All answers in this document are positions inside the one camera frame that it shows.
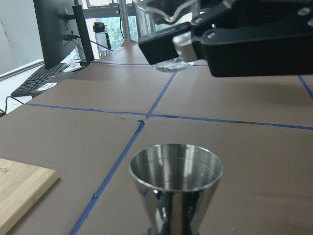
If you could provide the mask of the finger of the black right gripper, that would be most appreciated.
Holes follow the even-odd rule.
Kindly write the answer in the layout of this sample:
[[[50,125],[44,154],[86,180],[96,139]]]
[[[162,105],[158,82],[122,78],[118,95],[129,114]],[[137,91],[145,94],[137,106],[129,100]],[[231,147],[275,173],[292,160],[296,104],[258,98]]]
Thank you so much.
[[[190,30],[173,38],[184,62],[205,60],[215,77],[313,72],[310,0],[200,0]]]

